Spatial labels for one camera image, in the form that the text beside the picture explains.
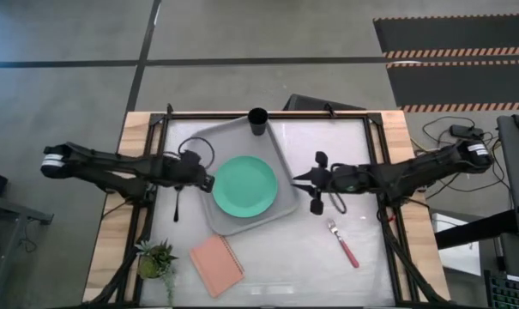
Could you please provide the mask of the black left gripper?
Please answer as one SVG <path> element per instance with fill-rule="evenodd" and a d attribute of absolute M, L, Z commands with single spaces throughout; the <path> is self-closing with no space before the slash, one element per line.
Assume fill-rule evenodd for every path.
<path fill-rule="evenodd" d="M 197 153 L 185 150 L 178 159 L 172 159 L 168 164 L 168 179 L 177 184 L 200 186 L 201 191 L 211 192 L 215 178 L 200 164 L 200 160 Z"/>

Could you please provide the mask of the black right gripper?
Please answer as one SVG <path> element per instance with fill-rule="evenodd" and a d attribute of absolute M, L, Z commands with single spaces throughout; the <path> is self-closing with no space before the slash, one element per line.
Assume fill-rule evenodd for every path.
<path fill-rule="evenodd" d="M 358 168 L 334 163 L 328 169 L 328 156 L 322 151 L 316 152 L 315 162 L 317 167 L 313 167 L 309 172 L 293 178 L 293 180 L 310 181 L 312 185 L 293 184 L 293 186 L 302 191 L 312 192 L 310 205 L 312 214 L 323 214 L 324 203 L 321 198 L 323 193 L 329 195 L 332 204 L 339 213 L 346 214 L 347 205 L 341 194 L 357 191 L 359 184 Z"/>

